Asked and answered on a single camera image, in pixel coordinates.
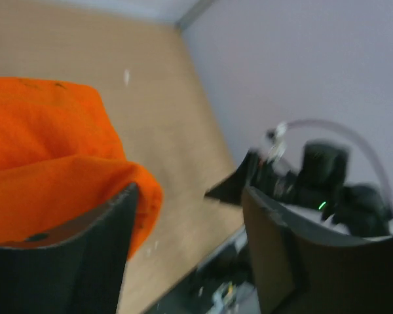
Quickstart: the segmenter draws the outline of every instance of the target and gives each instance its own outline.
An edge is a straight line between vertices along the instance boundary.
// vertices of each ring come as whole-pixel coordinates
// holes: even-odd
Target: black plastic part
[[[342,188],[348,171],[349,151],[324,140],[308,141],[304,146],[299,184],[306,188]]]
[[[225,180],[209,189],[204,197],[219,200],[222,203],[241,206],[242,192],[245,184],[250,181],[259,158],[257,152],[249,150],[237,170]]]
[[[137,204],[131,184],[55,229],[0,245],[0,314],[115,314]]]

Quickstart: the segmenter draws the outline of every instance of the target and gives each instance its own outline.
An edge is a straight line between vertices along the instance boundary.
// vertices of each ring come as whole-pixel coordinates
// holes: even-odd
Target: orange fabric
[[[0,78],[0,243],[78,217],[132,182],[140,199],[128,257],[151,233],[162,190],[127,161],[97,91]]]

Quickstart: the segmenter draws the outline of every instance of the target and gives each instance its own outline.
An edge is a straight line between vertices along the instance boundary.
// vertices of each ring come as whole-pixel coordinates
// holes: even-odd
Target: black device
[[[267,134],[274,143],[274,131]],[[240,167],[205,196],[240,205],[243,187],[250,184],[276,201],[321,211],[322,220],[332,216],[332,223],[344,224],[354,236],[390,235],[391,205],[371,184],[345,184],[348,161],[347,148],[308,141],[301,170],[280,173],[277,160],[263,160],[257,150],[250,150]]]
[[[283,160],[249,150],[238,169],[205,194],[242,206],[251,275],[262,314],[393,313],[393,218],[391,191],[377,155],[356,133],[333,122],[302,120],[292,126],[330,126],[353,138],[383,182],[345,184],[349,151],[328,141],[309,141],[296,172]],[[267,132],[275,145],[279,132]],[[283,173],[277,163],[286,163]],[[309,221],[282,204],[322,212],[350,235]]]
[[[393,237],[339,234],[250,185],[242,206],[262,314],[393,314]]]

